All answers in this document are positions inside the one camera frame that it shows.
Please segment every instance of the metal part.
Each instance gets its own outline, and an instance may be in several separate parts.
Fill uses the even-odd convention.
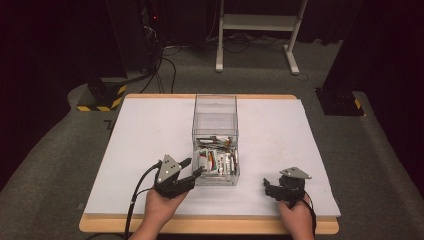
[[[163,158],[162,167],[159,170],[157,182],[166,181],[168,178],[178,173],[181,170],[181,165],[175,161],[171,156],[165,154]]]
[[[284,176],[292,177],[292,178],[301,178],[301,179],[312,178],[309,174],[305,173],[304,171],[300,170],[297,167],[291,167],[285,170],[281,170],[280,173],[283,174]]]

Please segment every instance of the white shelf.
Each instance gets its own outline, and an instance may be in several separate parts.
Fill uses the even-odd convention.
[[[293,31],[296,16],[225,14],[223,29]]]

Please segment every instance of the finger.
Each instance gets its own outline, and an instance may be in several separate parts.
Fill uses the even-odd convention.
[[[291,211],[289,206],[287,206],[287,203],[285,203],[283,201],[277,202],[277,205],[278,205],[278,209],[280,210],[280,212],[282,214],[285,214],[285,213]]]

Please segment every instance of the wrist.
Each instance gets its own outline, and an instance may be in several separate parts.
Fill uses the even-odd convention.
[[[157,221],[143,219],[130,240],[156,240],[163,226],[164,224],[158,223]]]

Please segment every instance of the gray carpet floor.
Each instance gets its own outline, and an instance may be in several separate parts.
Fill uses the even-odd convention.
[[[354,92],[363,117],[326,116],[314,93],[322,87],[341,43],[297,43],[301,74],[293,76],[281,45],[226,44],[224,71],[215,72],[215,50],[169,48],[164,56],[176,66],[174,93],[293,94],[301,99],[340,207],[340,231],[317,239],[424,239],[424,201],[387,141],[367,96]],[[162,62],[166,93],[173,67]],[[147,80],[128,85],[137,93]],[[32,149],[0,193],[0,239],[86,239],[78,224],[88,200],[110,130],[113,112],[79,112],[85,85],[69,93],[72,110]],[[145,90],[159,93],[155,78]],[[161,235],[159,239],[199,239]],[[202,236],[203,239],[283,239],[282,236]],[[120,239],[102,235],[95,239]]]

